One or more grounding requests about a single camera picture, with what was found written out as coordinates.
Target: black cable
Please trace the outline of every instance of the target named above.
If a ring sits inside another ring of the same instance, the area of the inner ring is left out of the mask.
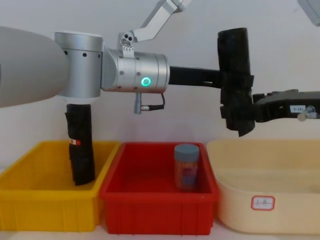
[[[162,104],[161,105],[148,105],[149,111],[161,110],[161,109],[165,108],[166,100],[165,100],[165,96],[163,93],[161,93],[161,97],[162,97]]]

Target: small red tag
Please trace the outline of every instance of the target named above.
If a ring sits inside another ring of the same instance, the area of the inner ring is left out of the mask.
[[[77,145],[77,146],[80,146],[81,145],[81,141],[80,140],[74,140],[74,139],[71,139],[70,138],[70,144],[72,145]]]

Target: label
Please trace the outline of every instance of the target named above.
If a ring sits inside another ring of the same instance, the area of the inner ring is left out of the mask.
[[[276,199],[273,196],[253,196],[251,208],[255,211],[272,211],[275,208]]]
[[[81,145],[81,141],[80,140],[74,140],[74,139],[71,139],[71,138],[70,138],[69,143],[72,144],[72,145],[77,145],[77,146]]]
[[[292,114],[299,114],[299,113],[302,113],[304,110],[306,110],[305,105],[291,105],[290,106],[290,112]]]
[[[197,167],[184,167],[182,169],[181,183],[187,186],[193,186],[196,184],[197,179]]]

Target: black tube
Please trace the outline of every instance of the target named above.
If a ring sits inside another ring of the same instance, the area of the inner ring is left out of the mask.
[[[169,84],[221,88],[218,70],[178,66],[170,67]]]
[[[243,136],[255,128],[254,120],[238,120],[237,111],[251,109],[253,76],[250,71],[248,32],[246,28],[221,31],[218,34],[218,56],[223,76],[221,87],[222,117],[226,127]]]
[[[68,104],[65,116],[73,181],[76,186],[84,185],[95,180],[91,106]]]

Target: yellow plastic bin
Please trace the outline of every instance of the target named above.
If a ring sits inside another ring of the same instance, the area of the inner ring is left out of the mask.
[[[219,219],[259,234],[320,234],[320,140],[224,139],[207,151]]]
[[[0,175],[0,230],[90,232],[99,223],[99,189],[119,142],[93,143],[96,180],[75,186],[67,141],[37,145]]]

